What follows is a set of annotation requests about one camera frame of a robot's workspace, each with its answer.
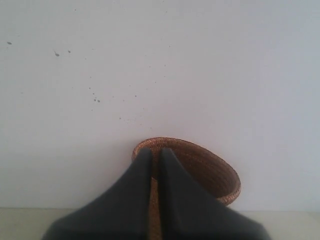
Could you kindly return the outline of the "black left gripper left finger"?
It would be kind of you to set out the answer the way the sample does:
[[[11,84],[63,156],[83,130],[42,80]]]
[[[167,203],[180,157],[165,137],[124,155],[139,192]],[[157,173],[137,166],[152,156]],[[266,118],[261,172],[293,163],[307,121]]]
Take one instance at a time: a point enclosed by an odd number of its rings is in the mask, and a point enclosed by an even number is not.
[[[127,171],[88,205],[56,220],[44,240],[146,240],[152,151],[143,148]]]

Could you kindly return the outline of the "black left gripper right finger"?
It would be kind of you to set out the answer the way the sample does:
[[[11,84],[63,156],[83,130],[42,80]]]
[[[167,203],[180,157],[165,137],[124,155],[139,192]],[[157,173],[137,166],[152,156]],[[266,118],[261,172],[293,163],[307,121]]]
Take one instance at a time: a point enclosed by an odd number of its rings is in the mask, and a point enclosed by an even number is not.
[[[170,148],[158,161],[158,203],[164,240],[269,240],[265,227],[219,202]]]

